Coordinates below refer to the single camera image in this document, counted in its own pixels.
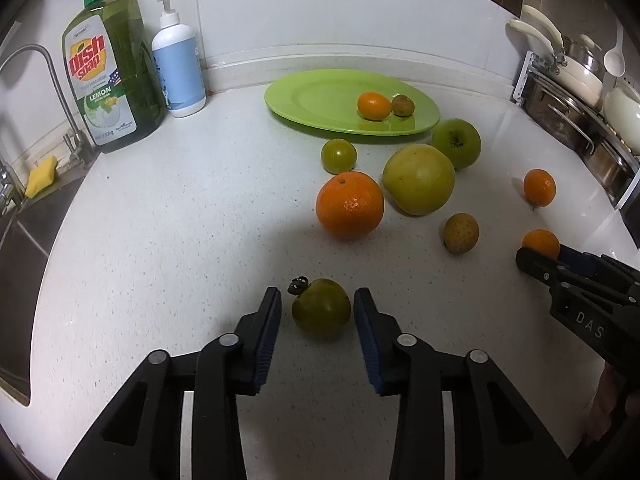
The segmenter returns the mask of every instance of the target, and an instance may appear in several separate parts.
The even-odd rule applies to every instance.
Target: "orange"
[[[525,235],[522,239],[522,246],[536,250],[548,256],[552,260],[557,260],[560,255],[560,242],[556,235],[544,229],[536,229]]]
[[[342,240],[355,240],[372,232],[384,210],[380,186],[359,171],[334,176],[322,186],[316,199],[316,215],[322,227]]]
[[[364,92],[358,97],[358,111],[365,119],[382,121],[391,113],[391,102],[378,92]]]
[[[556,196],[556,182],[545,170],[531,170],[524,177],[524,196],[540,207],[551,204]]]

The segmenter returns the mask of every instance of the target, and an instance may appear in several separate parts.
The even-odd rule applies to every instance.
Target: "kitchen sink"
[[[0,218],[0,387],[30,402],[31,333],[40,283],[56,235],[86,170],[56,183]]]

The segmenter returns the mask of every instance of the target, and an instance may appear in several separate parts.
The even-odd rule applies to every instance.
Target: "plate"
[[[378,92],[390,100],[396,94],[404,94],[415,103],[415,112],[410,117],[391,114],[384,121],[369,121],[357,108],[358,97],[364,92]],[[440,120],[436,103],[418,89],[363,70],[330,68],[296,72],[271,83],[264,100],[274,113],[290,121],[348,134],[418,134]]]

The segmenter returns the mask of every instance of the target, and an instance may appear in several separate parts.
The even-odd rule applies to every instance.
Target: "chrome faucet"
[[[60,105],[62,106],[62,110],[65,113],[66,120],[69,122],[69,126],[71,127],[71,131],[73,133],[72,137],[69,137],[67,134],[65,134],[63,137],[66,146],[71,151],[69,161],[72,164],[78,164],[80,161],[84,162],[85,164],[90,164],[95,158],[94,149],[86,134],[78,128],[78,125],[74,121],[74,117],[71,114],[69,105],[67,104],[65,96],[62,93],[60,81],[58,79],[58,75],[56,74],[56,69],[53,66],[53,61],[51,60],[51,54],[49,54],[49,51],[39,44],[30,43],[23,45],[4,60],[2,65],[0,65],[0,72],[2,72],[2,69],[4,69],[4,67],[7,66],[7,64],[14,57],[27,50],[34,50],[36,52],[39,52],[47,62],[47,67],[49,69],[49,75],[51,76],[53,88],[56,91],[58,100],[60,101]],[[19,206],[23,200],[24,186],[22,185],[18,176],[15,174],[15,171],[13,170],[11,165],[2,158],[2,155],[0,155],[0,216],[4,214],[10,202],[14,202],[15,205]]]

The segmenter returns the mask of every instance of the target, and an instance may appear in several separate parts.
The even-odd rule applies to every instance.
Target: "sponge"
[[[51,155],[43,160],[35,170],[31,170],[27,190],[24,192],[28,198],[33,198],[47,186],[53,184],[57,164],[58,160]]]

